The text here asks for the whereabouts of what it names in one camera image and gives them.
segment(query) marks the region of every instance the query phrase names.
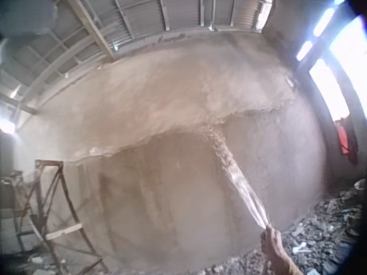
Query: plaster wall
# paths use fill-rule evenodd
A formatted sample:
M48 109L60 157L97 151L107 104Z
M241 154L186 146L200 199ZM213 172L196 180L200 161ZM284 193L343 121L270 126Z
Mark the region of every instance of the plaster wall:
M127 57L44 104L18 133L15 166L31 172L34 159L65 161L71 200L112 270L220 262L256 247L261 228L196 126L222 129L279 229L322 195L325 145L288 74L256 34L213 34ZM44 193L51 177L42 176ZM72 224L59 187L49 229ZM72 233L58 242L82 249L80 240Z

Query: wet wall surface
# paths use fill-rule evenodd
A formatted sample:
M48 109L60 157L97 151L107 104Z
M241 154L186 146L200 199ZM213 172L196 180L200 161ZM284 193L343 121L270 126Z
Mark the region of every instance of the wet wall surface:
M293 98L260 34L213 34L126 57L49 100L19 131L14 164L114 154L158 133Z
M274 226L287 228L320 198L325 148L303 98L220 127ZM195 133L165 133L109 158L67 164L65 174L92 243L125 268L198 269L259 245L261 228ZM73 224L61 190L56 195L51 231ZM63 238L80 247L77 235Z
M304 215L323 191L325 145L288 73L256 34L128 57L47 102L18 133L15 166L27 173L37 158L66 161L71 200L111 270L220 262L256 247L261 228L196 126L222 128L276 227ZM42 178L44 192L51 176ZM72 224L59 189L50 231ZM83 248L78 233L58 241Z

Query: rough plaster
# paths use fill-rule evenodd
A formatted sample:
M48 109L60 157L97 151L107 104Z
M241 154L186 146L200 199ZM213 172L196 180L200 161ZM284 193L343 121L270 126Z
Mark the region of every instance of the rough plaster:
M219 123L272 223L288 227L321 195L326 153L287 74L256 34L195 38L125 58L47 102L18 133L15 165L27 172L35 158L67 161L71 200L112 270L222 261L257 246L261 228L192 126ZM51 176L42 177L43 192ZM52 209L51 231L73 224L61 189ZM83 248L77 233L58 241Z
M274 226L289 227L319 199L325 146L304 98L278 111L230 116L219 126ZM198 269L259 244L261 228L210 145L192 132L164 133L111 157L68 163L65 175L92 243L125 269ZM44 192L51 176L42 179ZM72 224L58 190L49 228ZM82 247L77 235L58 242Z
M172 128L273 109L288 71L258 34L218 34L127 57L90 73L19 131L15 166L112 154Z

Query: metal roof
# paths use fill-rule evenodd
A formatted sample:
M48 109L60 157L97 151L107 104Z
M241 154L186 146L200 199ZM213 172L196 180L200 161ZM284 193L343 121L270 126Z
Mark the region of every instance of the metal roof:
M81 11L73 2L80 3ZM17 51L0 69L0 93L17 89L22 103L39 96L56 81L88 62L114 59L127 45L163 33L225 27L261 32L271 0L59 0L56 27ZM87 13L90 22L79 16ZM9 104L0 102L0 116Z

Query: ladder rung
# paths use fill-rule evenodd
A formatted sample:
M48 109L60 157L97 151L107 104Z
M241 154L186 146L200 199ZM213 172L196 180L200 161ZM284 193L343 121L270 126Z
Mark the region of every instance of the ladder rung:
M27 231L17 233L18 236L25 236L25 235L31 235L31 234L34 234L33 230L27 230Z
M71 232L74 232L76 230L80 230L82 228L83 228L83 226L81 225L81 223L77 223L76 225L70 226L66 229L62 229L62 230L59 230L59 231L56 231L56 232L53 232L53 233L46 234L45 238L49 241L51 239L56 239L61 235L69 234Z

